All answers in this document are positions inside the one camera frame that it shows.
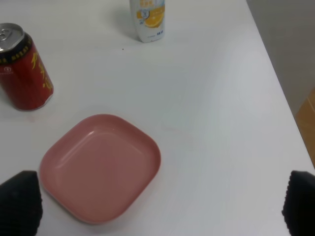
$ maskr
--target floor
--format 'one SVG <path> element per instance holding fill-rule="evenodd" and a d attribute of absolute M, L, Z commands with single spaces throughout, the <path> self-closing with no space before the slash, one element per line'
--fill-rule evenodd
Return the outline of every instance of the floor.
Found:
<path fill-rule="evenodd" d="M 315 166 L 315 88 L 304 101 L 295 120 Z"/>

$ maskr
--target square plate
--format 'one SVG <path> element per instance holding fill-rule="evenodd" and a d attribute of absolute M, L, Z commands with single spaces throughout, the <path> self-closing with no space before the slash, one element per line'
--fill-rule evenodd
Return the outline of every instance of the square plate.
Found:
<path fill-rule="evenodd" d="M 40 180 L 75 217 L 100 224 L 127 210 L 160 163 L 153 139 L 122 118 L 101 114 L 78 123 L 46 152 Z"/>

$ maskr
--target pull tab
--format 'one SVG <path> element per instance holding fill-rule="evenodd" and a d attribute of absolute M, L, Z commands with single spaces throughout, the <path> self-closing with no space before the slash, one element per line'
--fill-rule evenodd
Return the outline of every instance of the pull tab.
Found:
<path fill-rule="evenodd" d="M 12 34 L 12 30 L 3 29 L 0 32 L 0 41 L 5 41 Z"/>

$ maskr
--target white table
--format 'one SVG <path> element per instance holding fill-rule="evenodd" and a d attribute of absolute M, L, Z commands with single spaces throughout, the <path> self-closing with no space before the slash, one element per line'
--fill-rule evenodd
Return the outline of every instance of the white table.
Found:
<path fill-rule="evenodd" d="M 55 85 L 42 109 L 1 100 L 0 182 L 80 120 L 111 113 L 158 143 L 157 177 L 120 218 L 76 221 L 43 190 L 38 236 L 287 236 L 290 172 L 314 168 L 244 0 L 169 0 L 166 36 L 135 40 L 127 0 L 5 0 Z"/>

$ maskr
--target red can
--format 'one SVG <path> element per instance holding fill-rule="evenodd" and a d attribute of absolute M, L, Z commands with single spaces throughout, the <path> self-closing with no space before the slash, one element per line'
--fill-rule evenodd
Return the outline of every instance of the red can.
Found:
<path fill-rule="evenodd" d="M 20 110 L 42 107 L 54 92 L 32 38 L 16 24 L 0 24 L 0 84 Z"/>

